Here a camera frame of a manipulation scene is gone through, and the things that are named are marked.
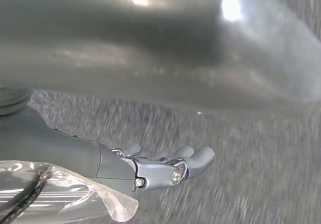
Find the gray metal surface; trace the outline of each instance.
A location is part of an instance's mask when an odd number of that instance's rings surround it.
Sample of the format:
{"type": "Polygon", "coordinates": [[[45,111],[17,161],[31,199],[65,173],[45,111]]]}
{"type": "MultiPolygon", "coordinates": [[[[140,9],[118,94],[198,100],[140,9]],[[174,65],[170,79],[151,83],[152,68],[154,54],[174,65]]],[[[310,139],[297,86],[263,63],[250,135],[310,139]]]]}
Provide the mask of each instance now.
{"type": "Polygon", "coordinates": [[[277,0],[0,0],[0,80],[195,111],[311,111],[321,45],[277,0]]]}
{"type": "MultiPolygon", "coordinates": [[[[283,1],[321,36],[320,0],[283,1]]],[[[129,223],[321,222],[319,113],[278,121],[233,119],[46,92],[36,92],[31,104],[51,127],[111,147],[139,142],[154,152],[210,145],[216,152],[216,164],[203,177],[141,194],[137,216],[129,223]]]]}

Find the screw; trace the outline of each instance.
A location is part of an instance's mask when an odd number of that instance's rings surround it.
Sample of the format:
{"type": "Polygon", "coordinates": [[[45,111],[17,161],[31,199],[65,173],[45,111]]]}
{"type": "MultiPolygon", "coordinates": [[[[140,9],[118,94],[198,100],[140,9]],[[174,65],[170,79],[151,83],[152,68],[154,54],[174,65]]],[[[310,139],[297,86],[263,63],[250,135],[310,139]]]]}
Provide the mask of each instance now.
{"type": "Polygon", "coordinates": [[[181,180],[181,173],[180,173],[180,171],[179,170],[174,170],[173,172],[173,175],[172,175],[171,180],[174,184],[179,183],[181,180]]]}
{"type": "Polygon", "coordinates": [[[137,187],[143,187],[145,182],[143,179],[137,178],[135,180],[135,185],[137,187]]]}

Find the black cable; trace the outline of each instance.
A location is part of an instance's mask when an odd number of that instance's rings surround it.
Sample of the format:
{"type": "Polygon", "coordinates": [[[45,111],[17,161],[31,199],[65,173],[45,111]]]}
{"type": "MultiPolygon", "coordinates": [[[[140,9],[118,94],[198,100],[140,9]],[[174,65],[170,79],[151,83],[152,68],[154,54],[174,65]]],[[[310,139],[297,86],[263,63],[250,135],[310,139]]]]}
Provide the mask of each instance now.
{"type": "Polygon", "coordinates": [[[13,210],[0,220],[0,224],[10,224],[14,220],[17,219],[18,216],[21,215],[30,205],[33,204],[45,187],[47,181],[51,176],[51,167],[47,166],[45,169],[42,169],[38,173],[39,180],[33,190],[32,190],[29,195],[25,197],[20,203],[14,207],[13,210]]]}

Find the robotic hand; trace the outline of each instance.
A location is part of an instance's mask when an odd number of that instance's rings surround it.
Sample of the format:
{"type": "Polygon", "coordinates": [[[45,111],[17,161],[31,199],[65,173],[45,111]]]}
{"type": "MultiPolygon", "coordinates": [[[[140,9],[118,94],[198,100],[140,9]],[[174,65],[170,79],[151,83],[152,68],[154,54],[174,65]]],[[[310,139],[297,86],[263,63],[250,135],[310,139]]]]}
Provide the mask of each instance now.
{"type": "Polygon", "coordinates": [[[149,158],[136,158],[135,156],[141,151],[138,144],[123,150],[110,150],[134,169],[136,178],[133,191],[175,186],[183,180],[202,174],[210,167],[215,157],[215,153],[210,147],[202,147],[195,152],[190,146],[184,146],[172,156],[161,151],[149,158]]]}

